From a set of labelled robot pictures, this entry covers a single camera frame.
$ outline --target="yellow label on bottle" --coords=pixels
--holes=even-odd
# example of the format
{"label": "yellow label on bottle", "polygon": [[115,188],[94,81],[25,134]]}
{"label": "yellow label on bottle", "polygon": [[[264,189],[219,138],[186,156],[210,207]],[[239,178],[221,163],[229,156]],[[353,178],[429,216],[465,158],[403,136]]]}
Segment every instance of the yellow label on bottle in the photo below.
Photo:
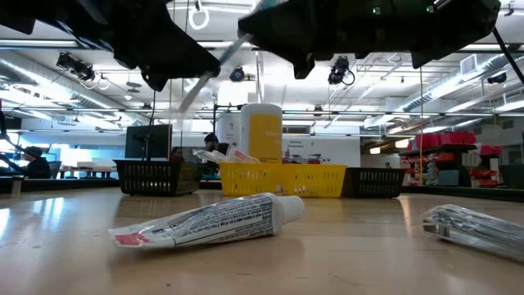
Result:
{"label": "yellow label on bottle", "polygon": [[262,163],[282,164],[282,117],[250,116],[249,154]]}

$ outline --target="man sitting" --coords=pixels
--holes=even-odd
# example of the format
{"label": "man sitting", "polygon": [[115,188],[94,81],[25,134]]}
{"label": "man sitting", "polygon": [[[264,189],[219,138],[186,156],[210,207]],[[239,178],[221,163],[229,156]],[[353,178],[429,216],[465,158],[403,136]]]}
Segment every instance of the man sitting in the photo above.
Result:
{"label": "man sitting", "polygon": [[39,147],[27,147],[25,150],[31,152],[35,156],[33,157],[29,153],[25,152],[23,155],[24,160],[29,161],[27,167],[19,167],[17,164],[8,162],[7,164],[14,170],[20,172],[23,176],[29,177],[30,179],[50,179],[51,171],[49,169],[49,163],[42,156],[42,149]]}

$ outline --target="person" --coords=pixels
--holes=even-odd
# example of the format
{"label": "person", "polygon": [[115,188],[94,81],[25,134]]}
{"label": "person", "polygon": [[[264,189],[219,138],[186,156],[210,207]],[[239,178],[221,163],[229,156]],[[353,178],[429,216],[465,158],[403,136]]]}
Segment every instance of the person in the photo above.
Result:
{"label": "person", "polygon": [[228,152],[229,144],[219,143],[219,138],[217,138],[214,133],[207,134],[207,136],[204,138],[204,143],[206,143],[206,150],[208,152],[217,150],[223,155]]}
{"label": "person", "polygon": [[173,147],[171,150],[171,154],[169,155],[169,162],[172,164],[181,163],[184,159],[182,157],[182,148],[181,147]]}
{"label": "person", "polygon": [[28,161],[27,167],[19,167],[14,163],[7,163],[12,169],[20,172],[23,176],[29,177],[30,179],[50,179],[51,170],[49,169],[49,163],[42,156],[42,149],[39,147],[26,147],[26,151],[34,154],[37,157],[30,155],[25,152],[22,156],[24,160]]}

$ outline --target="chair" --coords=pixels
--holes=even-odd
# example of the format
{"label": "chair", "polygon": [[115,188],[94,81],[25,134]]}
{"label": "chair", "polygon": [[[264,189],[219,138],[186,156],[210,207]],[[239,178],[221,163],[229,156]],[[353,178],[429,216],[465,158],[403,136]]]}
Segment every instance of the chair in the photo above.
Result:
{"label": "chair", "polygon": [[62,165],[61,161],[50,161],[49,164],[49,170],[51,171],[51,178],[56,179],[58,176],[58,171],[60,171],[60,166]]}

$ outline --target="computer monitor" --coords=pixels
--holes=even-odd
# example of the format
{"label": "computer monitor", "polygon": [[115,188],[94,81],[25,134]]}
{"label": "computer monitor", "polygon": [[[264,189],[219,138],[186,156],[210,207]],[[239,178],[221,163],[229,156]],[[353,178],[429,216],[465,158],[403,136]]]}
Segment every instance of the computer monitor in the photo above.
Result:
{"label": "computer monitor", "polygon": [[125,137],[125,157],[167,158],[171,149],[171,125],[128,127]]}

